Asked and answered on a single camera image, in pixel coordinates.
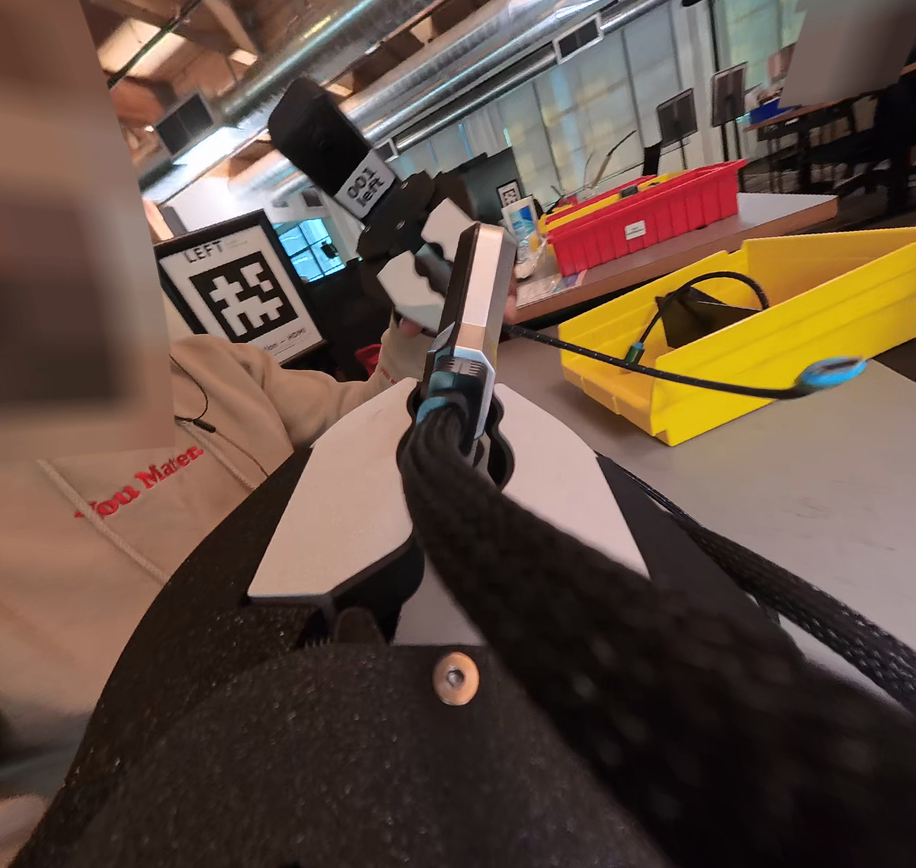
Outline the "long red divided bin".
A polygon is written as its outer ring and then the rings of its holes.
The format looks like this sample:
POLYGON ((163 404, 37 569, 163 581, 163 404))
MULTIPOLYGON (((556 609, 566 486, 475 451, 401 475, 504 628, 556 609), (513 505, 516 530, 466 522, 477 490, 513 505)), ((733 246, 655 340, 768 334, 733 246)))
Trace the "long red divided bin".
POLYGON ((702 166, 541 238, 564 277, 734 216, 745 159, 702 166))

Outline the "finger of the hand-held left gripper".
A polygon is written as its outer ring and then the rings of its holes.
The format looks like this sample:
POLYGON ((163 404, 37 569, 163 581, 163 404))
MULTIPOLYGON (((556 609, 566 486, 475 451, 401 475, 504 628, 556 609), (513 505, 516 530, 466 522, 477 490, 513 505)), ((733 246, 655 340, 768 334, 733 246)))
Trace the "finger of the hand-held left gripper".
POLYGON ((437 246, 442 255, 456 255, 461 235, 476 222, 451 198, 444 198, 429 213, 420 236, 424 243, 437 246))
POLYGON ((395 311, 430 333, 438 333, 452 276, 452 257, 421 247, 391 258, 377 280, 395 311))

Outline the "black framed marker sign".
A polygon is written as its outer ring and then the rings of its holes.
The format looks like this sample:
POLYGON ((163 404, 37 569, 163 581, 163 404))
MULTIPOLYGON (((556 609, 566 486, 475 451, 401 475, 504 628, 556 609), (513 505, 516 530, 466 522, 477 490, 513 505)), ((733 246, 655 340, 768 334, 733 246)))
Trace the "black framed marker sign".
POLYGON ((248 344, 283 365, 330 345, 264 210, 154 245, 159 281, 194 334, 248 344))

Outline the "person's beige hoodie torso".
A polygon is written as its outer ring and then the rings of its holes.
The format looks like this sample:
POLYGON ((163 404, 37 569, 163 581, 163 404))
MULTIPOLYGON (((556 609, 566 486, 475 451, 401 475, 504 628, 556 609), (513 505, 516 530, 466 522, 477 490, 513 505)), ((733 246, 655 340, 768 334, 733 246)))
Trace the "person's beige hoodie torso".
POLYGON ((169 370, 163 448, 2 464, 2 801, 65 772, 149 605, 295 449, 264 351, 193 336, 169 370))

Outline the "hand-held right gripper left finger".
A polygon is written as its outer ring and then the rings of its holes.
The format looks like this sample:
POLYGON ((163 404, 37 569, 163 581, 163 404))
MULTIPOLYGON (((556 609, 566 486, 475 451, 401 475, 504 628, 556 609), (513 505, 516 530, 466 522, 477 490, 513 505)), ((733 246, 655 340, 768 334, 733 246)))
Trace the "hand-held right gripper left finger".
POLYGON ((253 602, 404 603, 424 576, 396 450, 411 422, 403 379, 312 445, 247 590, 253 602))

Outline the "dark monitor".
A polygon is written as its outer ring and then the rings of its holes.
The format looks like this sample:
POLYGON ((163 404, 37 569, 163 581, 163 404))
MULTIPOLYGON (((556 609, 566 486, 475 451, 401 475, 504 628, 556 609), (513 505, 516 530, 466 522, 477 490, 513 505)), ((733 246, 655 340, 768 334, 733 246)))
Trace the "dark monitor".
POLYGON ((521 179, 512 146, 495 154, 477 155, 449 171, 440 172, 434 183, 444 196, 451 197, 469 215, 484 221, 490 213, 501 214, 497 187, 516 178, 528 193, 521 179))

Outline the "marker sign on stand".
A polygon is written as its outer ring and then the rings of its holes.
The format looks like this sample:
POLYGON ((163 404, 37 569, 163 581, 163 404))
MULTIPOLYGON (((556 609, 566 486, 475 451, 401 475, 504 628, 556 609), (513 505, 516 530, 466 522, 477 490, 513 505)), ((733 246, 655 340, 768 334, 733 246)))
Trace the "marker sign on stand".
POLYGON ((681 168, 688 169, 686 142, 699 131, 694 89, 688 88, 657 107, 659 145, 662 149, 677 146, 681 168))
POLYGON ((746 113, 745 93, 748 62, 717 72, 711 80, 711 126, 720 131, 723 161, 731 160, 729 141, 735 144, 735 154, 741 155, 739 120, 746 113))

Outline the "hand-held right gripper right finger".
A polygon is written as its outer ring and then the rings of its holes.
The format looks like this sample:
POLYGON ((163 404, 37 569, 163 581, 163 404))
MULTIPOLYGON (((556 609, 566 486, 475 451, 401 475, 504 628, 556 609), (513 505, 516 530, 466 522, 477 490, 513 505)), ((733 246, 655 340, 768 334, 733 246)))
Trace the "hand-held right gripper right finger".
POLYGON ((498 431, 513 470, 503 493, 580 542, 635 573, 647 566, 595 452, 569 427, 503 383, 498 431))

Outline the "silver HDMI switch box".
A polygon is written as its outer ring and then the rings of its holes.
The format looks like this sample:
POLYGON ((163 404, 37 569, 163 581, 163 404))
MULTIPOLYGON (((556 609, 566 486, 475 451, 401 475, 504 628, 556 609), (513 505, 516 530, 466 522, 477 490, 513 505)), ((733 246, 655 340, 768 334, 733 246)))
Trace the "silver HDMI switch box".
POLYGON ((484 362, 495 370, 516 252, 501 226, 475 222, 461 233, 424 381, 440 355, 484 362))

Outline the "grey monitor back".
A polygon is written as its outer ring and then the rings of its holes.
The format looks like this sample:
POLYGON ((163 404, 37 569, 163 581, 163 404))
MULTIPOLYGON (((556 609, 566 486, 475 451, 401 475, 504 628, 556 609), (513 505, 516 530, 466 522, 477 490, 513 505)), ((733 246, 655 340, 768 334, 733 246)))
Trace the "grey monitor back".
POLYGON ((781 107, 835 103, 895 84, 915 36, 915 0, 798 0, 801 32, 781 107))

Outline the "person's left forearm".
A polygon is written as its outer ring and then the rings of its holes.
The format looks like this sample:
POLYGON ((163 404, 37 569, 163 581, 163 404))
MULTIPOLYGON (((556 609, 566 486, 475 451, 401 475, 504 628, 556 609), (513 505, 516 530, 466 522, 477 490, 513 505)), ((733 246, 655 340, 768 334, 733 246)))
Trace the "person's left forearm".
POLYGON ((338 382, 317 371, 282 370, 272 401, 295 448, 309 446, 341 418, 406 379, 419 380, 432 341, 405 338, 391 325, 366 381, 338 382))

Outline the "rectangular air vent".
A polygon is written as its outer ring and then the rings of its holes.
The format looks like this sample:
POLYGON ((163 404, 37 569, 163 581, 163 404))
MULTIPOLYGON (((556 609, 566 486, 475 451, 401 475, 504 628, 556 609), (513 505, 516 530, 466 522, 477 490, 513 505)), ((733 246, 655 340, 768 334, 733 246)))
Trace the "rectangular air vent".
POLYGON ((172 158, 189 151, 215 128, 212 108, 200 92, 190 94, 154 124, 156 136, 172 158))
POLYGON ((568 61, 584 50, 598 44, 604 36, 601 16, 593 15, 575 28, 552 40, 556 62, 568 61))

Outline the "thick braided cable silver plug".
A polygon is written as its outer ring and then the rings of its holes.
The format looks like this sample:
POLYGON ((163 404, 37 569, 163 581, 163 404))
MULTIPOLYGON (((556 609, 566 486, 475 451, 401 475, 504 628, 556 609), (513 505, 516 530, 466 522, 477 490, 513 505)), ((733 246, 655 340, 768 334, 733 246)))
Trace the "thick braided cable silver plug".
POLYGON ((486 362, 441 350, 398 458, 425 554, 677 866, 914 866, 914 721, 506 497, 469 455, 486 362))

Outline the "silver air duct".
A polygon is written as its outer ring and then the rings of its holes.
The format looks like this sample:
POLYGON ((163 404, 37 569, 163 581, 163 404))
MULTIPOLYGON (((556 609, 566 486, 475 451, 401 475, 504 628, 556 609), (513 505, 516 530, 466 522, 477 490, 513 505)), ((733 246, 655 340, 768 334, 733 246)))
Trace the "silver air duct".
MULTIPOLYGON (((642 0, 490 0, 346 102, 349 115, 394 126, 423 116, 505 67, 599 15, 642 0)), ((301 74, 329 83, 378 53, 402 29, 457 0, 343 0, 306 25, 222 96, 226 126, 266 114, 301 74)))

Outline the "yellow plastic bin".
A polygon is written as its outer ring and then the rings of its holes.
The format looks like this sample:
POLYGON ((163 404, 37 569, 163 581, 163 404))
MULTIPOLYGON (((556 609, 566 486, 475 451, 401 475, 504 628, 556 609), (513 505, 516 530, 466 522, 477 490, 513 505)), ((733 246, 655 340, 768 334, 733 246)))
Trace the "yellow plastic bin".
MULTIPOLYGON (((561 340, 623 358, 657 309, 688 280, 738 272, 770 307, 680 349, 659 323, 645 341, 650 368, 765 388, 785 388, 811 364, 873 358, 914 338, 914 227, 749 240, 647 283, 560 325, 561 340)), ((561 352, 565 381, 671 447, 767 401, 706 391, 561 352)))
POLYGON ((665 173, 656 176, 644 176, 635 181, 616 187, 612 190, 595 195, 582 203, 571 203, 558 207, 546 213, 539 220, 539 230, 543 237, 547 237, 552 230, 562 228, 564 225, 579 221, 593 213, 607 210, 621 200, 636 196, 654 187, 666 184, 670 180, 684 174, 684 170, 665 173))

